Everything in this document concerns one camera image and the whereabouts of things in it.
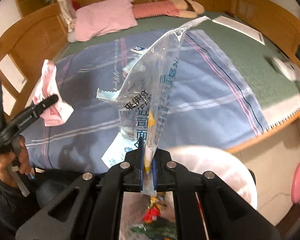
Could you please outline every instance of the dark sleeve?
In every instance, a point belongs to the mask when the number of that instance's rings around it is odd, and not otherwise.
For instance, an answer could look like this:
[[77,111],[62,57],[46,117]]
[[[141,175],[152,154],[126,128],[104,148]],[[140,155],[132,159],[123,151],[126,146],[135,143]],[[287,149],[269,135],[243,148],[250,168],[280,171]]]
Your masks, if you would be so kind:
[[20,189],[0,180],[0,220],[13,235],[39,209],[34,194],[24,197]]

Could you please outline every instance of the green mattress cover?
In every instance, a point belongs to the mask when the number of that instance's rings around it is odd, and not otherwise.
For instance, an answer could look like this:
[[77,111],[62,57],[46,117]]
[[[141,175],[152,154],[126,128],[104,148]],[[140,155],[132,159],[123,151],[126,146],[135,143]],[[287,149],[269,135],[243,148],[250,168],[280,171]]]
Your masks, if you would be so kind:
[[[206,12],[205,15],[211,19],[219,15],[228,17],[225,14],[214,12]],[[128,30],[94,37],[86,42],[72,43],[62,57],[80,52],[89,46],[113,41],[127,35],[179,27],[187,21],[189,19],[168,16],[139,19],[138,26]],[[272,57],[283,59],[283,56],[279,49],[266,37],[264,37],[266,45],[262,45],[238,31],[209,20],[201,23],[195,29],[204,30],[225,52],[255,93],[261,108],[264,109],[300,93],[300,82],[289,81],[280,76],[272,67],[270,59]]]

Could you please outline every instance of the metal screw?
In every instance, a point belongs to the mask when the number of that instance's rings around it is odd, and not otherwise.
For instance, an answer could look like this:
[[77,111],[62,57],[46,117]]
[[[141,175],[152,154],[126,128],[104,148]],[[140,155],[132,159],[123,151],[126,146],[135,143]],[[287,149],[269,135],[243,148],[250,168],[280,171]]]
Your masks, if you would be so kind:
[[127,169],[130,167],[130,163],[127,163],[127,162],[120,163],[120,167],[123,169]]
[[214,173],[212,171],[206,171],[204,173],[204,176],[207,178],[207,179],[213,179],[214,178]]
[[92,179],[92,177],[93,177],[93,175],[92,175],[92,173],[90,173],[90,172],[86,172],[86,173],[84,173],[84,174],[82,175],[82,178],[83,178],[84,180]]
[[175,168],[177,166],[177,164],[175,163],[175,162],[173,162],[173,161],[171,161],[171,162],[167,162],[167,167],[168,168]]

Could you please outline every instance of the tiled floor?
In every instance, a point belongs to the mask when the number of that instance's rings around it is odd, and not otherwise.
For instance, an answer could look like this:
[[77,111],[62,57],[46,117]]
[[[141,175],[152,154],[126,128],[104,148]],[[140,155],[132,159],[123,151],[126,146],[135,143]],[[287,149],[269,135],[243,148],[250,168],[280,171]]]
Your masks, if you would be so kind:
[[300,162],[300,123],[235,156],[255,173],[258,211],[276,225],[292,206],[292,179]]

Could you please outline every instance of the pink wrapper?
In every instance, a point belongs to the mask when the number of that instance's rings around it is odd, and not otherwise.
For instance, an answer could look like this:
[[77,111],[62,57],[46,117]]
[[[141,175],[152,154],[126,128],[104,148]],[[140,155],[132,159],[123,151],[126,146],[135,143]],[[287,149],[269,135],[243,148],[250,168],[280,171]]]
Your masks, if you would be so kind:
[[42,75],[40,82],[35,90],[32,101],[35,105],[40,103],[53,94],[58,95],[59,101],[53,106],[46,109],[40,117],[44,119],[45,126],[58,126],[64,124],[73,112],[71,105],[62,101],[57,83],[56,83],[57,67],[50,60],[45,60],[42,66]]

